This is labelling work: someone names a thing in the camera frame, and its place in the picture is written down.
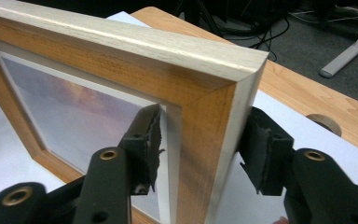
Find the desk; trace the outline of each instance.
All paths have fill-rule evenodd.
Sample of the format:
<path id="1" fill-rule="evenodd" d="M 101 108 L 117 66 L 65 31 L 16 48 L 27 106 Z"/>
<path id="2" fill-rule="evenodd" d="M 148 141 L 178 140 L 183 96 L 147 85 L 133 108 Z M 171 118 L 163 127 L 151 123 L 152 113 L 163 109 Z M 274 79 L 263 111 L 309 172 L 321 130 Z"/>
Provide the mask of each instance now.
<path id="1" fill-rule="evenodd" d="M 156 29 L 228 42 L 155 7 L 131 15 Z M 323 114 L 335 120 L 342 138 L 358 147 L 358 101 L 272 61 L 267 62 L 259 89 L 304 116 Z"/>

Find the chair leg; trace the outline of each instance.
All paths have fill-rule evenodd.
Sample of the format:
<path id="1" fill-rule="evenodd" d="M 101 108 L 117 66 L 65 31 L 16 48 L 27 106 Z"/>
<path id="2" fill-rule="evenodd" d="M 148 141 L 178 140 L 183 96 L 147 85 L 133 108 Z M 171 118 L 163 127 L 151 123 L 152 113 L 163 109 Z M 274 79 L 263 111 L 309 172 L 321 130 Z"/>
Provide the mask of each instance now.
<path id="1" fill-rule="evenodd" d="M 342 67 L 350 62 L 358 55 L 358 39 L 357 41 L 340 53 L 331 63 L 326 65 L 319 74 L 323 77 L 333 77 Z"/>

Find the wooden picture frame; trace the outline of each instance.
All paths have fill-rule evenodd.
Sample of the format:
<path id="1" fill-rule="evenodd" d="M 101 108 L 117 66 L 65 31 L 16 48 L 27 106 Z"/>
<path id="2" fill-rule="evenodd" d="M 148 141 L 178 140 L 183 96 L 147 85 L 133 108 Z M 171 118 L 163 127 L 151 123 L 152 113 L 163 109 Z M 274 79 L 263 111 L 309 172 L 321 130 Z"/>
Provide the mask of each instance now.
<path id="1" fill-rule="evenodd" d="M 5 0 L 0 41 L 166 105 L 180 133 L 171 221 L 213 222 L 266 52 Z M 0 106 L 34 160 L 66 182 L 81 176 L 46 150 L 1 68 Z"/>

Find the gray carpet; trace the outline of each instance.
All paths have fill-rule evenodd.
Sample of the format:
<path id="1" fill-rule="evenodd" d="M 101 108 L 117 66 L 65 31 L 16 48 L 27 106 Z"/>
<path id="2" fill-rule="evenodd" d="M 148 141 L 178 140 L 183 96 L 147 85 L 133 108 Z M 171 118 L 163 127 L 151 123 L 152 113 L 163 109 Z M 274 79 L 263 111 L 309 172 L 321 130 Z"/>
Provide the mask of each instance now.
<path id="1" fill-rule="evenodd" d="M 358 14 L 358 11 L 353 12 L 349 8 L 337 8 L 335 12 L 340 17 L 355 17 Z M 296 16 L 303 20 L 317 21 L 314 13 L 296 14 Z M 290 28 L 285 34 L 271 41 L 270 49 L 275 53 L 276 57 L 270 54 L 269 58 L 305 77 L 358 100 L 358 57 L 332 78 L 325 78 L 319 75 L 320 69 L 356 41 L 358 38 L 358 19 L 330 21 L 324 28 L 319 23 L 302 21 L 290 14 L 288 14 L 287 19 L 289 20 Z M 336 20 L 337 17 L 333 16 L 330 19 Z M 234 20 L 230 20 L 228 23 L 222 23 L 217 18 L 215 20 L 222 26 L 243 28 Z M 285 28 L 286 22 L 284 20 L 276 22 L 272 26 L 272 36 L 277 35 Z M 233 35 L 225 35 L 225 38 L 244 47 L 258 42 L 257 38 L 233 40 L 248 38 Z M 268 50 L 265 44 L 260 49 Z"/>

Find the picture frame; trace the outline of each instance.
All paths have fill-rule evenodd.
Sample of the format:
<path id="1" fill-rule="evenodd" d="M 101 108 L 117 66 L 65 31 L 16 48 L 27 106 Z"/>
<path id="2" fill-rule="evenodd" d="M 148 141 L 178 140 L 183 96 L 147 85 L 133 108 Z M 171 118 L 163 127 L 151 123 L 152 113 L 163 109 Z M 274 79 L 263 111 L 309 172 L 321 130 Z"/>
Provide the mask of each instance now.
<path id="1" fill-rule="evenodd" d="M 168 158 L 169 220 L 213 222 L 266 52 L 3 0 L 0 42 L 166 106 L 168 130 L 179 133 L 168 139 L 179 147 Z M 0 106 L 34 160 L 65 182 L 81 176 L 46 149 L 1 66 Z"/>

